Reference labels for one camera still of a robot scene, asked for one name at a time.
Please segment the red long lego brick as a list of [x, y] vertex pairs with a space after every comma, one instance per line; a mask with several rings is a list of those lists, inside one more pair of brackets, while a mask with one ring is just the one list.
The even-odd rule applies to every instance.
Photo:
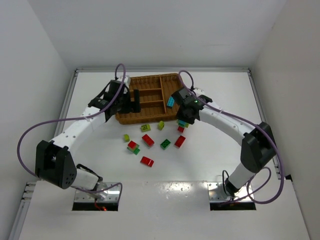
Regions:
[[148, 134], [143, 135], [141, 138], [148, 147], [152, 147], [155, 144], [154, 140]]

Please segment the small lime lego brick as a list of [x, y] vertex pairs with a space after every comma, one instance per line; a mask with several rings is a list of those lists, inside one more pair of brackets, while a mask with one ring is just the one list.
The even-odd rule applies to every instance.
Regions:
[[130, 141], [130, 136], [128, 134], [123, 135], [123, 140], [127, 143]]

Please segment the dark green square lego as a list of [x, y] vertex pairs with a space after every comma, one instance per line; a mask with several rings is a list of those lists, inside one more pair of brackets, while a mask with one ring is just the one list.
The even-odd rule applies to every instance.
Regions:
[[160, 144], [160, 147], [163, 149], [163, 150], [166, 150], [169, 145], [171, 144], [171, 142], [168, 140], [168, 139], [165, 139], [161, 144]]

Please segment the teal long lego brick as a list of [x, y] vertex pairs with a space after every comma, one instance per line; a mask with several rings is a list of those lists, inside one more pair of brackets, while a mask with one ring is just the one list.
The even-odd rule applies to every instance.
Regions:
[[172, 108], [174, 107], [174, 104], [175, 104], [175, 100], [173, 99], [172, 96], [170, 96], [170, 97], [168, 98], [166, 107], [172, 109]]

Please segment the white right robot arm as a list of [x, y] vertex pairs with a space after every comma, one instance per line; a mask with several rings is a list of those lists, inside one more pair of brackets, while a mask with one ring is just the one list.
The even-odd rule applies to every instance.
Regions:
[[234, 196], [255, 174], [276, 155], [268, 139], [259, 129], [243, 120], [214, 111], [202, 101], [211, 103], [212, 99], [199, 94], [197, 99], [186, 88], [175, 91], [172, 95], [179, 105], [178, 120], [193, 124], [195, 120], [207, 123], [222, 131], [241, 146], [240, 163], [223, 181], [225, 193]]

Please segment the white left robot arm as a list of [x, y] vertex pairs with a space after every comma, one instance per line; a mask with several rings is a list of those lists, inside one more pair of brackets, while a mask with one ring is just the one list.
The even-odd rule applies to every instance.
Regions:
[[130, 92], [131, 79], [111, 80], [61, 134], [50, 141], [42, 140], [36, 147], [35, 175], [61, 189], [69, 187], [95, 191], [102, 177], [81, 164], [73, 156], [80, 145], [112, 116], [138, 113], [140, 92]]

